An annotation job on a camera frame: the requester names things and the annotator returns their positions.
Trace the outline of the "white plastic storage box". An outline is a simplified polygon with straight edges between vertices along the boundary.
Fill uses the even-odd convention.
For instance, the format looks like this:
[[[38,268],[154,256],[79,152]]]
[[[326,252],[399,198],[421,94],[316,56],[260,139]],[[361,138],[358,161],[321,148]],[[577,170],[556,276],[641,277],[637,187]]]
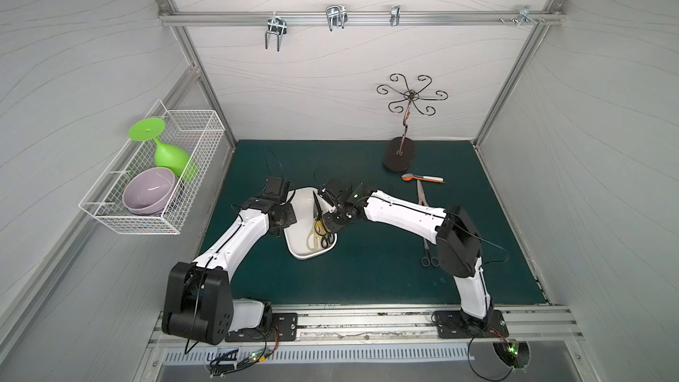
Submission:
[[[330,210],[330,203],[327,203],[322,198],[322,196],[318,194],[318,190],[314,187],[304,187],[303,189],[297,189],[295,192],[288,195],[290,203],[293,205],[295,210],[297,223],[287,228],[284,231],[284,234],[289,252],[298,260],[308,260],[313,257],[323,255],[332,250],[337,245],[338,235],[335,233],[336,240],[330,249],[323,249],[320,244],[320,248],[317,251],[311,252],[306,246],[306,240],[309,233],[314,231],[313,192],[318,195],[318,200],[323,210],[323,214]]]

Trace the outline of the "grey pink handled scissors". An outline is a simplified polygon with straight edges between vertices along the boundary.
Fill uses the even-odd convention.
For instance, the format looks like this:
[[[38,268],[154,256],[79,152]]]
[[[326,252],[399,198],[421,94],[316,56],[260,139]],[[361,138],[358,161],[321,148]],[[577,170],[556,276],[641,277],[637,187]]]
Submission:
[[[426,195],[424,192],[424,187],[421,182],[421,180],[417,180],[417,197],[418,197],[418,204],[422,205],[424,207],[428,207],[429,203],[427,202]]]

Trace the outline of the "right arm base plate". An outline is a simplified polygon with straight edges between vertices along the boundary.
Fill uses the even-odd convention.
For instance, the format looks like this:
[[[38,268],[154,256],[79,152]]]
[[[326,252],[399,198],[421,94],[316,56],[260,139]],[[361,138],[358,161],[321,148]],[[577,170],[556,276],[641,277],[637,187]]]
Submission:
[[[460,309],[434,311],[431,321],[440,339],[508,338],[509,329],[501,311],[491,308],[483,319],[468,316]]]

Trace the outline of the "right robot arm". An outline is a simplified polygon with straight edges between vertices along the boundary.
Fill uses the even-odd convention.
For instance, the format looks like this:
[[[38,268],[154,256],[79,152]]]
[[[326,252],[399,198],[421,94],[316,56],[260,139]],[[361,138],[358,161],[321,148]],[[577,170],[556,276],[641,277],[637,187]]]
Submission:
[[[453,277],[458,289],[463,318],[488,322],[493,303],[484,280],[481,239],[461,207],[446,210],[410,203],[364,185],[353,191],[323,187],[320,196],[334,208],[321,217],[330,233],[365,219],[400,228],[434,245],[440,269]]]

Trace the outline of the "small black handled scissors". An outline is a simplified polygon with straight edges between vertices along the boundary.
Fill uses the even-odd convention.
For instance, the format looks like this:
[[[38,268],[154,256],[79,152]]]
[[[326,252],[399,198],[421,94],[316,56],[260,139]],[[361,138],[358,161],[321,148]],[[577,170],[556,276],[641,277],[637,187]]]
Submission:
[[[326,233],[325,235],[321,236],[321,247],[323,249],[330,249],[336,240],[335,234],[334,233]]]

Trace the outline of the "yellow black handled scissors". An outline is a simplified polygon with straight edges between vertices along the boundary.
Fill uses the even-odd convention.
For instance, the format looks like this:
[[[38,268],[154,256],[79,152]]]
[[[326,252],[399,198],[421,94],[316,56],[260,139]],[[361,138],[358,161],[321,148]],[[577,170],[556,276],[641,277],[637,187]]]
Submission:
[[[323,215],[323,210],[321,208],[320,202],[318,200],[318,195],[313,192],[313,201],[314,201],[314,232],[317,236],[320,236],[323,238],[326,234],[327,231],[325,229],[324,223],[322,221],[322,215]]]

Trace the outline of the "cream kitchen shears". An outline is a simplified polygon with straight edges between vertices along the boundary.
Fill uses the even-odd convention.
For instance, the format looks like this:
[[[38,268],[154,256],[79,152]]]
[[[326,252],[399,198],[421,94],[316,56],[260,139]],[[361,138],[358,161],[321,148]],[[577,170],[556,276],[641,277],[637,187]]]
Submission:
[[[306,246],[309,251],[315,252],[320,248],[320,242],[322,237],[319,236],[315,231],[311,231],[306,240]]]

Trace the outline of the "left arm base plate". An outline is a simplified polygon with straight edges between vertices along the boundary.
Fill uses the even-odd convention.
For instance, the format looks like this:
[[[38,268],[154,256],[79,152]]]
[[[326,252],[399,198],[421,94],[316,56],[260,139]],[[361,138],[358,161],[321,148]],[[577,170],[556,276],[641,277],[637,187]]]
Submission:
[[[257,327],[230,332],[226,336],[225,342],[295,341],[298,318],[299,315],[293,312],[267,312]]]

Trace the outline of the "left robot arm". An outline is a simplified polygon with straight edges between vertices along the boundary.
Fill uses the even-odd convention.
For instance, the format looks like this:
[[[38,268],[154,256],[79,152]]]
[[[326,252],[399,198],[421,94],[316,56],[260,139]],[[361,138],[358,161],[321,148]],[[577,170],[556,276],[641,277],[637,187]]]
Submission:
[[[268,332],[271,307],[233,298],[231,280],[263,236],[296,223],[288,202],[252,198],[223,235],[191,263],[177,263],[168,276],[162,316],[164,334],[218,345],[232,332]]]

